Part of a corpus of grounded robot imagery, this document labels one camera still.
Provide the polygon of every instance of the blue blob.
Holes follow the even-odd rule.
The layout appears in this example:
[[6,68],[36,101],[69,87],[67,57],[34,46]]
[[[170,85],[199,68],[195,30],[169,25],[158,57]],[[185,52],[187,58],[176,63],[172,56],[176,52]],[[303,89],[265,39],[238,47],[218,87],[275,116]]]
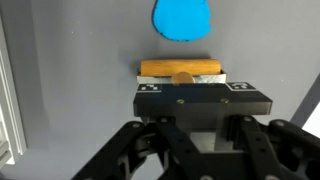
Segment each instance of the blue blob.
[[206,0],[158,0],[153,23],[167,39],[193,41],[210,32],[210,8]]

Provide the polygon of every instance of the yellow block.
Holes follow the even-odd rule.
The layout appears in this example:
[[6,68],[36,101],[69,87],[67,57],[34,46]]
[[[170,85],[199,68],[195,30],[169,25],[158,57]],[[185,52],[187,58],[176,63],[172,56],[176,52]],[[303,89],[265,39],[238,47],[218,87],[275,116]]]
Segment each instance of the yellow block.
[[141,76],[173,76],[180,72],[191,75],[220,74],[221,65],[215,59],[143,60]]

